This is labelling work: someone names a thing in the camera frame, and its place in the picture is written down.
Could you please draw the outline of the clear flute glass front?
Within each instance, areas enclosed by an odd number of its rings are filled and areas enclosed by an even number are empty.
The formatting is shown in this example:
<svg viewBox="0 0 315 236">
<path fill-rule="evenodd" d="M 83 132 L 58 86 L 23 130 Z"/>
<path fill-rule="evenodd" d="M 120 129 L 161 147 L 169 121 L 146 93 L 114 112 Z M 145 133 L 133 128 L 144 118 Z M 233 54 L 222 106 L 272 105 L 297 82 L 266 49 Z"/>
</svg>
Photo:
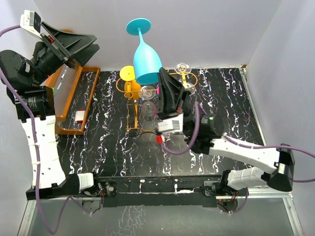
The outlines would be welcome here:
<svg viewBox="0 0 315 236">
<path fill-rule="evenodd" d="M 195 86 L 192 83 L 185 82 L 183 83 L 185 90 L 190 92 L 190 95 L 193 95 L 196 91 Z"/>
</svg>

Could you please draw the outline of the clear flute glass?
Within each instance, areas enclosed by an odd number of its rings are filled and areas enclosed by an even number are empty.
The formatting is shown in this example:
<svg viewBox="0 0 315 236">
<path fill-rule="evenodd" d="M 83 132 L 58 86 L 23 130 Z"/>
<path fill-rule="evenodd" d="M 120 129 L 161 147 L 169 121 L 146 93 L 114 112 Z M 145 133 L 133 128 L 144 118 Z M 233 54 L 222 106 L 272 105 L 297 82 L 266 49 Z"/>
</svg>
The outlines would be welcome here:
<svg viewBox="0 0 315 236">
<path fill-rule="evenodd" d="M 176 64 L 175 72 L 182 76 L 182 82 L 186 84 L 186 76 L 191 72 L 191 66 L 186 62 L 180 62 Z"/>
<path fill-rule="evenodd" d="M 190 95 L 193 95 L 196 91 L 195 86 L 192 83 L 185 82 L 183 83 L 185 90 L 190 92 Z"/>
</svg>

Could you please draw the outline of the clear grey wine glass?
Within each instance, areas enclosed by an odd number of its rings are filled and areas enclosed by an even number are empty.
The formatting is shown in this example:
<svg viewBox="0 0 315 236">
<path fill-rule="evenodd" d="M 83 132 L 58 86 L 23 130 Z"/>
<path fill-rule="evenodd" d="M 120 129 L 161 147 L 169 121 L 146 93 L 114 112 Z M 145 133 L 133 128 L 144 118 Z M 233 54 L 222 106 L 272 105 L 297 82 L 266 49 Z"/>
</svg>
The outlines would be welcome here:
<svg viewBox="0 0 315 236">
<path fill-rule="evenodd" d="M 149 85 L 143 86 L 138 92 L 139 97 L 144 100 L 141 106 L 141 116 L 145 121 L 153 121 L 156 118 L 157 107 L 151 102 L 156 93 L 156 89 Z"/>
</svg>

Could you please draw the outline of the blue plastic wine glass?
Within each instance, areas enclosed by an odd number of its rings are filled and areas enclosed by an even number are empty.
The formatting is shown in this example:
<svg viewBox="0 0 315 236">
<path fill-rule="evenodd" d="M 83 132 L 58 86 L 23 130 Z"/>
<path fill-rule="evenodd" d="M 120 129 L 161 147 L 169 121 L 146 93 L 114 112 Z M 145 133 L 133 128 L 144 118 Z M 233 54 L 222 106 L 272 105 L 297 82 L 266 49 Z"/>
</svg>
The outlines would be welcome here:
<svg viewBox="0 0 315 236">
<path fill-rule="evenodd" d="M 136 82 L 140 85 L 151 85 L 158 82 L 162 63 L 157 52 L 143 38 L 151 28 L 151 22 L 145 18 L 131 20 L 126 31 L 133 36 L 139 36 L 139 45 L 134 53 L 133 68 Z"/>
</svg>

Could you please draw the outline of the orange plastic wine glass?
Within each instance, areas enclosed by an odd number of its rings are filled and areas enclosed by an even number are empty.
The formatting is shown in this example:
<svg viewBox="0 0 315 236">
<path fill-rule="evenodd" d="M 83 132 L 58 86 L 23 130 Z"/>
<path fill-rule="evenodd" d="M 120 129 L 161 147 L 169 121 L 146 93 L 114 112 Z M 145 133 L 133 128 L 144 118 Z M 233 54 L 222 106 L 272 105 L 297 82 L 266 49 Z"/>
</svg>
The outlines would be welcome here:
<svg viewBox="0 0 315 236">
<path fill-rule="evenodd" d="M 132 100 L 139 99 L 139 91 L 141 90 L 141 85 L 136 82 L 134 67 L 132 65 L 127 65 L 123 67 L 120 70 L 120 78 L 125 82 L 125 97 Z"/>
</svg>

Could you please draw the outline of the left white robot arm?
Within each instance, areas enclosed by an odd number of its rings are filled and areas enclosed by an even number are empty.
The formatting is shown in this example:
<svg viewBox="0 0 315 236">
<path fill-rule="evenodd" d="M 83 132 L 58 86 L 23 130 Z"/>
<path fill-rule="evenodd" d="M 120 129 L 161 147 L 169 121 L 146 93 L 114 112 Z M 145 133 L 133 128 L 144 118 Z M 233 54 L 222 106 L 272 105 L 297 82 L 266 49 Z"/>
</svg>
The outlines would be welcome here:
<svg viewBox="0 0 315 236">
<path fill-rule="evenodd" d="M 75 196 L 87 192 L 97 196 L 102 185 L 94 173 L 66 175 L 56 144 L 53 90 L 43 82 L 63 65 L 84 66 L 99 50 L 93 34 L 75 34 L 46 22 L 31 25 L 40 40 L 27 59 L 13 50 L 0 53 L 0 79 L 16 108 L 31 154 L 33 180 L 28 200 Z"/>
</svg>

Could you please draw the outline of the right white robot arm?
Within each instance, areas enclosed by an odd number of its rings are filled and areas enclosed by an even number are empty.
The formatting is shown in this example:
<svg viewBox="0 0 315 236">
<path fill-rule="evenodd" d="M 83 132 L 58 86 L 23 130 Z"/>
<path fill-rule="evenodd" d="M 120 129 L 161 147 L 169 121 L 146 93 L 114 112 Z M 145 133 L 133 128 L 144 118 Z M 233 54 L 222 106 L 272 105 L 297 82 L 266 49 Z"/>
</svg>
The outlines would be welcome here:
<svg viewBox="0 0 315 236">
<path fill-rule="evenodd" d="M 204 186 L 205 192 L 213 196 L 231 195 L 248 187 L 264 185 L 277 191 L 292 191 L 295 161 L 291 146 L 260 146 L 227 136 L 221 116 L 207 114 L 199 102 L 190 104 L 190 91 L 163 67 L 159 69 L 158 87 L 157 142 L 166 152 L 181 155 L 192 151 L 223 156 L 251 166 L 223 171 L 218 182 Z M 177 131 L 186 137 L 188 146 L 182 151 L 171 150 L 164 143 L 165 134 Z"/>
</svg>

